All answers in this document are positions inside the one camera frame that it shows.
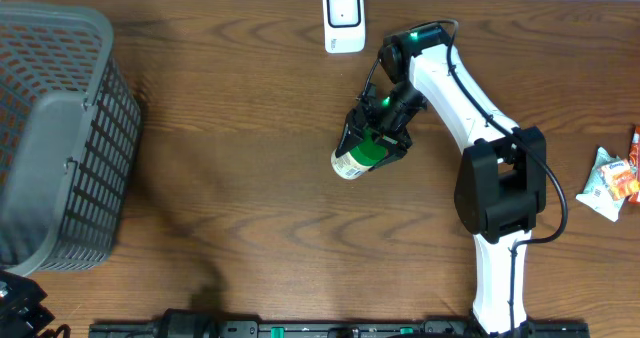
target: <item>white label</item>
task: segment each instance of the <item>white label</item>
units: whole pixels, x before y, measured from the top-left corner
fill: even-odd
[[[356,162],[349,152],[345,153],[340,158],[336,158],[335,150],[331,153],[331,166],[333,167],[333,170],[336,171],[336,174],[344,179],[356,179],[372,167],[363,166]]]

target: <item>wire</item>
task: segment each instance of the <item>wire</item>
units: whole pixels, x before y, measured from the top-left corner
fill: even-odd
[[[515,331],[513,300],[515,295],[516,257],[518,256],[518,252],[517,252],[518,247],[525,244],[549,243],[556,240],[558,237],[560,237],[560,235],[562,235],[562,233],[564,232],[567,226],[567,221],[569,219],[569,208],[567,206],[567,198],[564,195],[564,191],[562,190],[562,187],[560,186],[560,182],[558,182],[558,178],[556,178],[555,174],[553,173],[551,168],[549,168],[547,163],[542,158],[540,158],[527,144],[522,142],[520,139],[514,136],[511,132],[509,132],[507,129],[505,129],[496,121],[494,121],[493,115],[487,113],[484,110],[484,108],[482,108],[482,106],[478,103],[478,101],[475,100],[475,98],[473,98],[471,93],[469,93],[467,88],[464,86],[464,84],[458,77],[458,74],[456,73],[456,67],[451,61],[451,51],[453,50],[453,42],[456,38],[456,33],[458,33],[458,27],[459,27],[458,21],[454,19],[443,19],[443,20],[439,20],[431,23],[453,24],[453,33],[451,34],[451,40],[449,41],[449,45],[447,46],[447,67],[449,69],[449,73],[453,77],[453,80],[456,82],[456,84],[458,85],[462,93],[464,93],[464,95],[467,97],[469,102],[471,102],[471,104],[478,110],[480,115],[482,115],[482,117],[486,119],[487,123],[491,124],[497,131],[504,134],[505,137],[510,139],[516,145],[516,147],[522,149],[522,151],[524,151],[529,157],[531,157],[531,159],[533,159],[533,161],[538,166],[540,166],[540,168],[542,168],[545,174],[549,177],[549,180],[551,180],[551,183],[553,184],[553,187],[555,188],[556,193],[558,194],[558,199],[560,200],[562,218],[560,220],[560,225],[558,226],[558,229],[553,234],[545,238],[534,238],[534,239],[516,241],[513,243],[513,246],[511,247],[511,279],[510,279],[510,286],[509,286],[509,302],[508,303],[509,303],[509,316],[511,321],[510,335],[513,336]]]
[[[369,71],[369,75],[367,76],[367,81],[364,82],[364,89],[362,89],[362,93],[360,94],[361,99],[367,98],[367,93],[369,93],[369,88],[371,86],[371,77],[373,77],[373,72],[376,70],[378,63],[380,63],[380,59],[376,58],[376,61],[373,62],[373,66],[371,67],[371,70]]]
[[[42,333],[39,338],[70,338],[71,337],[71,328],[64,324],[61,325],[55,332],[51,329]]]

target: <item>black clamp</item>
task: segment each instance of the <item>black clamp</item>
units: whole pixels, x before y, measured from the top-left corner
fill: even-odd
[[[513,135],[546,160],[546,141],[537,127],[514,129]],[[498,159],[513,169],[499,173]],[[502,236],[536,226],[536,214],[546,205],[546,175],[509,138],[479,140],[462,153],[454,202],[471,234],[497,243]]]
[[[426,99],[410,83],[398,84],[387,98],[376,97],[376,86],[371,84],[366,97],[360,97],[347,114],[342,139],[336,149],[336,157],[341,157],[364,140],[364,131],[372,132],[375,144],[386,148],[386,156],[370,170],[402,159],[413,145],[406,125],[421,109],[426,108]]]
[[[439,44],[448,45],[451,37],[440,23],[427,23],[407,31],[387,36],[378,51],[378,59],[391,82],[397,84],[409,78],[411,57]]]
[[[32,280],[0,270],[0,337],[35,337],[54,320],[40,302],[47,294]]]

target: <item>white device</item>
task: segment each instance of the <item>white device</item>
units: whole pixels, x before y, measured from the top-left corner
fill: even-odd
[[[433,105],[438,115],[453,135],[458,148],[462,152],[472,146],[480,138],[487,142],[504,137],[493,126],[487,124],[478,110],[469,102],[460,90],[453,77],[449,74],[447,65],[447,46],[439,44],[427,49],[416,57],[411,58],[409,66],[409,80]],[[456,73],[478,101],[482,108],[492,114],[494,120],[502,127],[511,131],[518,125],[489,100],[478,84],[471,78],[469,72],[460,61],[455,47],[451,51],[452,63]],[[498,243],[491,244],[477,234],[473,236],[476,246],[477,290],[473,302],[473,314],[485,332],[504,333],[510,330],[510,269],[511,247],[515,241],[531,238],[531,231],[517,231],[500,238]],[[524,278],[525,246],[518,248],[515,263],[515,295],[514,320],[515,326],[527,319],[522,302]]]
[[[364,0],[322,0],[322,10],[327,52],[359,52],[364,48]]]

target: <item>screw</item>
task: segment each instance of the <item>screw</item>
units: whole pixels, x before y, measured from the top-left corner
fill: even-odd
[[[4,298],[7,294],[9,294],[9,289],[7,288],[7,283],[0,282],[0,298]]]
[[[69,172],[69,163],[73,162],[73,157],[67,157],[67,159],[64,161],[64,164],[62,165],[62,167],[64,168],[64,174],[67,174]]]

